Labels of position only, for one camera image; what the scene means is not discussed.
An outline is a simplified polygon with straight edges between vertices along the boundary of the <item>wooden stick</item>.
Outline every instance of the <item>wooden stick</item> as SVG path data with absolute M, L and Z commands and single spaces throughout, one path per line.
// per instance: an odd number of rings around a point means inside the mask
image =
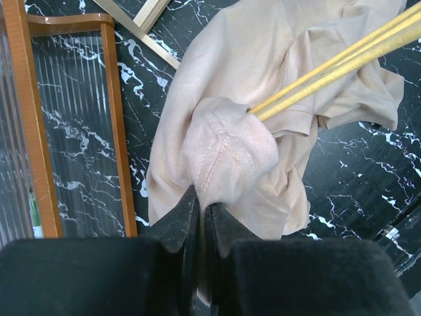
M 23 1 L 3 0 L 22 129 L 46 238 L 62 236 L 53 171 L 39 99 L 32 43 Z
M 151 39 L 141 28 L 126 14 L 124 11 L 115 4 L 113 0 L 93 0 L 101 8 L 106 10 L 115 20 L 128 29 L 135 37 L 141 40 L 147 47 L 152 49 L 159 57 L 164 59 L 174 69 L 177 69 L 180 62 L 175 59 L 169 52 L 162 48 L 157 42 Z
M 147 34 L 159 16 L 165 10 L 170 0 L 147 0 L 133 21 Z
M 116 150 L 118 177 L 123 206 L 124 226 L 127 237 L 136 237 L 136 214 L 134 211 L 132 181 L 130 178 L 126 147 L 126 129 L 124 127 L 123 106 L 121 102 L 120 76 L 117 67 L 117 51 L 114 28 L 106 23 L 101 25 L 104 47 L 104 63 L 107 75 L 107 90 L 110 103 L 112 134 Z
M 308 82 L 311 78 L 314 78 L 315 76 L 319 75 L 321 72 L 328 70 L 330 67 L 337 65 L 340 62 L 344 62 L 347 59 L 352 58 L 357 53 L 360 53 L 363 49 L 367 49 L 376 43 L 378 43 L 381 38 L 377 38 L 378 36 L 381 36 L 382 34 L 388 30 L 392 30 L 396 25 L 399 25 L 400 23 L 404 22 L 407 18 L 414 15 L 416 12 L 418 12 L 421 9 L 421 2 L 417 3 L 416 5 L 413 5 L 408 10 L 404 11 L 400 15 L 398 15 L 393 20 L 389 21 L 388 23 L 384 24 L 381 28 L 378 28 L 374 32 L 368 34 L 365 38 L 359 40 L 354 45 L 348 47 L 346 50 L 342 51 L 341 53 L 337 54 L 335 57 L 331 58 L 329 61 L 326 61 L 324 64 L 320 65 L 319 67 L 313 69 L 308 74 L 305 74 L 304 76 L 300 77 L 298 80 L 293 82 L 292 84 L 288 85 L 278 93 L 274 94 L 272 97 L 269 97 L 264 102 L 260 103 L 256 107 L 253 107 L 249 112 L 250 113 L 257 113 L 258 111 L 265 108 L 267 105 L 276 102 L 281 97 L 289 93 L 290 91 L 294 90 L 295 88 L 299 87 L 301 84 L 304 84 L 305 82 Z
M 410 42 L 417 40 L 421 37 L 421 12 L 416 13 L 416 17 L 418 22 L 413 24 L 407 25 L 406 28 L 403 28 L 400 32 L 389 36 L 387 39 L 383 40 L 380 43 L 377 43 L 371 49 L 364 51 L 363 53 L 345 61 L 344 63 L 340 64 L 339 66 L 330 69 L 323 77 L 307 84 L 304 88 L 299 90 L 297 93 L 286 97 L 275 106 L 271 107 L 270 109 L 264 108 L 260 113 L 258 113 L 257 117 L 260 120 L 266 120 L 270 117 L 274 116 L 275 114 L 279 113 L 280 111 L 296 104 L 296 102 L 308 97 L 310 94 L 322 89 L 323 87 L 331 84 L 333 81 L 345 76 L 346 74 L 350 73 L 353 70 L 356 70 L 366 63 L 379 58 L 395 49 L 398 49 Z

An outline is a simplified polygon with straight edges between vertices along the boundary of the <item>light wooden frame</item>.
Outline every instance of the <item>light wooden frame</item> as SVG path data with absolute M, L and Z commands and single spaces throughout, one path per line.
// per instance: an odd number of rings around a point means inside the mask
M 127 237 L 137 236 L 113 18 L 103 13 L 64 17 L 33 16 L 26 14 L 24 2 L 17 0 L 3 0 L 3 11 L 24 139 L 44 236 L 46 238 L 62 237 L 62 227 L 37 86 L 31 37 L 93 30 L 101 31 L 103 41 L 124 226 Z
M 178 68 L 180 62 L 147 35 L 170 0 L 147 0 L 133 20 L 113 0 L 93 1 L 174 69 Z

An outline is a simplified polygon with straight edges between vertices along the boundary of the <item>green object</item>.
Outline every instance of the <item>green object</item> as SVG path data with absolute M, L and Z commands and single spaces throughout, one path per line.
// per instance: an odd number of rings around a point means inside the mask
M 43 238 L 44 233 L 42 231 L 42 225 L 39 219 L 37 199 L 31 188 L 29 189 L 28 202 L 29 202 L 29 209 L 30 209 L 31 220 L 32 220 L 32 230 L 34 231 L 34 237 Z

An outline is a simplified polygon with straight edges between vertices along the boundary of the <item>orange wooden frame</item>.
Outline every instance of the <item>orange wooden frame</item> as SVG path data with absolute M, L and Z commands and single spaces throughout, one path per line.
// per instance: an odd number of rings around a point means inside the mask
M 114 19 L 103 13 L 78 16 L 45 17 L 26 14 L 23 1 L 3 0 L 3 11 L 11 50 L 12 69 L 18 106 L 39 205 L 44 236 L 62 236 L 53 172 L 47 147 L 43 113 L 39 98 L 31 36 L 46 36 L 99 30 L 104 46 L 105 72 L 111 111 L 112 133 L 126 235 L 137 236 L 132 184 L 126 147 Z

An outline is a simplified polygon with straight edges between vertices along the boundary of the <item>beige cloth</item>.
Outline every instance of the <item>beige cloth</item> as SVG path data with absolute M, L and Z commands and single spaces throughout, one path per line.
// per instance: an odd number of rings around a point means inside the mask
M 246 114 L 391 20 L 405 0 L 241 0 L 187 50 L 153 142 L 151 224 L 194 184 L 201 209 L 223 202 L 252 232 L 278 239 L 306 227 L 302 177 L 318 126 L 364 120 L 397 127 L 403 78 L 378 61 L 261 123 Z

